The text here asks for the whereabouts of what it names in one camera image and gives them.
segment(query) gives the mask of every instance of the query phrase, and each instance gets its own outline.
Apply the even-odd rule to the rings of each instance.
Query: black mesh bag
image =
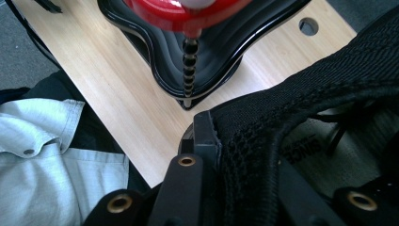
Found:
[[[211,109],[222,144],[225,225],[278,223],[282,142],[299,124],[355,103],[351,110],[329,116],[346,128],[382,108],[395,112],[398,94],[399,8],[394,8],[343,49],[281,84]],[[338,141],[333,140],[330,150]]]

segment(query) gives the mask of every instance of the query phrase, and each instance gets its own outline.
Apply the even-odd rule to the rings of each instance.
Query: wooden surface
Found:
[[[356,35],[325,0],[313,0],[254,44],[234,77],[187,112],[156,85],[148,65],[104,18],[96,0],[53,2],[62,14],[49,13],[34,1],[14,0],[150,186],[162,182],[195,114],[275,86]],[[315,36],[300,32],[305,17],[319,24]]]

